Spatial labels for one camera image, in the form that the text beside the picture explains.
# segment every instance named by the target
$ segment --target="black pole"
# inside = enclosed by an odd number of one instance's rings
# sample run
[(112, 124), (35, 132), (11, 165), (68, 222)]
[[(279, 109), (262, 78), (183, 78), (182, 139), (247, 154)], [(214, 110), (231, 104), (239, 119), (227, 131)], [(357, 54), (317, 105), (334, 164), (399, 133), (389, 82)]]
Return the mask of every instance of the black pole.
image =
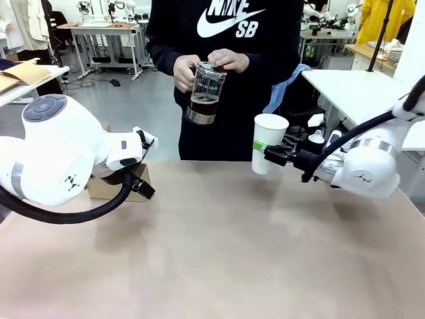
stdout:
[(52, 24), (50, 22), (50, 12), (48, 12), (47, 0), (41, 0), (42, 9), (44, 11), (44, 18), (46, 19), (48, 35), (50, 37), (50, 44), (52, 45), (54, 57), (57, 59), (59, 67), (63, 67), (62, 59), (59, 54), (58, 43), (56, 42), (56, 38), (54, 37)]
[(373, 52), (371, 64), (369, 65), (367, 72), (373, 72), (373, 67), (374, 67), (375, 62), (377, 60), (378, 53), (379, 53), (379, 50), (381, 49), (381, 44), (382, 44), (383, 39), (384, 39), (386, 26), (388, 25), (388, 22), (390, 21), (390, 14), (391, 14), (391, 9), (392, 9), (393, 3), (394, 3), (394, 0), (390, 0), (390, 2), (388, 4), (388, 9), (386, 10), (386, 16), (385, 16), (385, 19), (384, 19), (384, 23), (382, 25), (381, 33), (380, 33), (379, 38), (378, 38), (377, 47), (375, 48), (375, 51)]

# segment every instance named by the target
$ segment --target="person in yellow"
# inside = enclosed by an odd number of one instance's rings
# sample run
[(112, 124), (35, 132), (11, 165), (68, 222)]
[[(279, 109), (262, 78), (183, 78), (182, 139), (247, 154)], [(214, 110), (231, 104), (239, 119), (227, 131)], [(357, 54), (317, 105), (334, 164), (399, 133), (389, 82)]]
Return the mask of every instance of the person in yellow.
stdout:
[[(361, 30), (357, 44), (378, 41), (388, 9), (389, 0), (365, 0), (361, 10)], [(384, 40), (391, 42), (397, 37), (400, 26), (413, 17), (416, 4), (414, 0), (394, 0), (390, 21), (386, 26)]]

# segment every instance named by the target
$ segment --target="lid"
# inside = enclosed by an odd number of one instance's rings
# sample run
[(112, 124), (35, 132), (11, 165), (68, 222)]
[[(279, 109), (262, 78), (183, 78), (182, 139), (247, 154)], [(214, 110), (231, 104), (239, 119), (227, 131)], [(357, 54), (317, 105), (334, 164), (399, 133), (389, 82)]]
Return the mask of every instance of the lid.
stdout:
[(222, 68), (210, 62), (199, 62), (198, 71), (210, 78), (225, 78), (227, 75), (227, 72), (224, 72)]

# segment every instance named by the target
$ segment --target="dark liquid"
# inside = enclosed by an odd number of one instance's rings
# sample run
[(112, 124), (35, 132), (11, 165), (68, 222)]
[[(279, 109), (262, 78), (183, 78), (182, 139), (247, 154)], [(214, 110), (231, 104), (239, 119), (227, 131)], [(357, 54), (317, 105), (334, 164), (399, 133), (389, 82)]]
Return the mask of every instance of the dark liquid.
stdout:
[(191, 109), (202, 115), (215, 115), (217, 105), (217, 95), (194, 93), (191, 97)]

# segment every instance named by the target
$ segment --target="person's hand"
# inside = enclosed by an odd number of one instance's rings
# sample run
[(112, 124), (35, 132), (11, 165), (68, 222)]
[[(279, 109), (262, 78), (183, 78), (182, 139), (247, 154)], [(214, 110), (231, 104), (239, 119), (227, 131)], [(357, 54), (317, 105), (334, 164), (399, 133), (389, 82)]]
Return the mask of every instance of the person's hand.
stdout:
[(195, 75), (193, 70), (196, 69), (198, 62), (201, 60), (197, 55), (182, 55), (177, 58), (174, 63), (174, 85), (181, 92), (186, 93), (192, 91)]
[(228, 49), (215, 50), (208, 56), (208, 60), (225, 70), (235, 70), (237, 73), (244, 72), (250, 65), (250, 59), (245, 54)]

